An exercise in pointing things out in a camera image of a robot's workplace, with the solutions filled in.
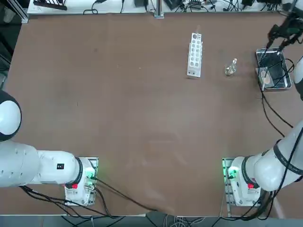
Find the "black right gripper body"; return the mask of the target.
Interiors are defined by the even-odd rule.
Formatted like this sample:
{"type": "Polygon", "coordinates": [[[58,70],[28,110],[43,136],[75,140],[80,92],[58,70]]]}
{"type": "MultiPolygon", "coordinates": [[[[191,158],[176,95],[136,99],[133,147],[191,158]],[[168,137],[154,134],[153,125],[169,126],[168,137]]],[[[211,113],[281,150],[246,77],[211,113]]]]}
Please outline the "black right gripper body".
{"type": "Polygon", "coordinates": [[[295,12],[287,15],[281,25],[278,26],[278,38],[298,38],[303,34],[303,19],[295,12]]]}

